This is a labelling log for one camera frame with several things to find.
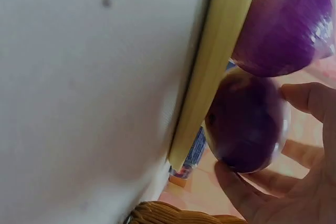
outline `yellow wooden board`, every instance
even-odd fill
[[[169,161],[180,170],[211,105],[252,0],[211,0]]]

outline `white wall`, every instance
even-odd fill
[[[163,186],[203,0],[101,1],[0,0],[1,224],[115,223]]]

